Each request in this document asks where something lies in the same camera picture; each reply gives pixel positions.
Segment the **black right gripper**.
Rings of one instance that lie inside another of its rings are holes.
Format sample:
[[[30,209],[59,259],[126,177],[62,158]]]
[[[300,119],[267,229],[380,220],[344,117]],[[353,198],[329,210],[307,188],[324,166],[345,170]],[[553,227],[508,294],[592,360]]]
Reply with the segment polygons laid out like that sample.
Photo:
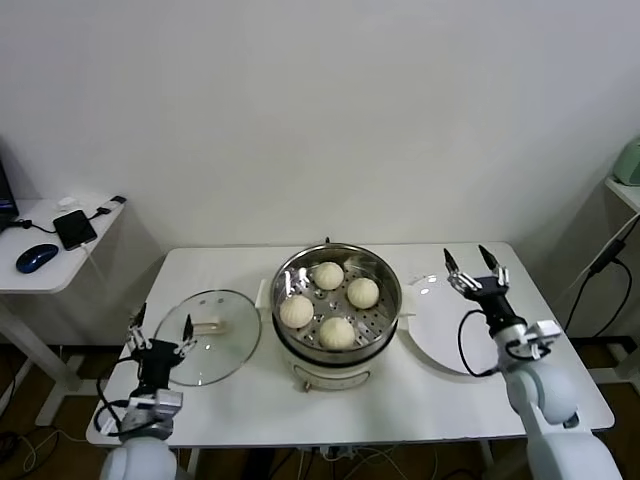
[[[506,328],[525,325],[506,298],[509,290],[509,271],[483,245],[478,246],[481,256],[493,276],[472,278],[459,269],[457,262],[448,249],[444,249],[444,263],[448,272],[449,284],[461,295],[476,302],[486,317],[490,331],[502,331]]]

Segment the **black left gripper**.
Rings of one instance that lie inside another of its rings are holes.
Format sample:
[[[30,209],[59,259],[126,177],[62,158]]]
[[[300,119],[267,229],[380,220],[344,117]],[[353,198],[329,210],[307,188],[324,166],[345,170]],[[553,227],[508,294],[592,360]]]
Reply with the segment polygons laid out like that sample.
[[[147,303],[144,303],[131,317],[127,347],[132,353],[132,359],[138,364],[139,385],[167,388],[171,370],[177,367],[196,345],[192,319],[187,315],[179,345],[164,340],[149,341],[142,331],[146,308]]]

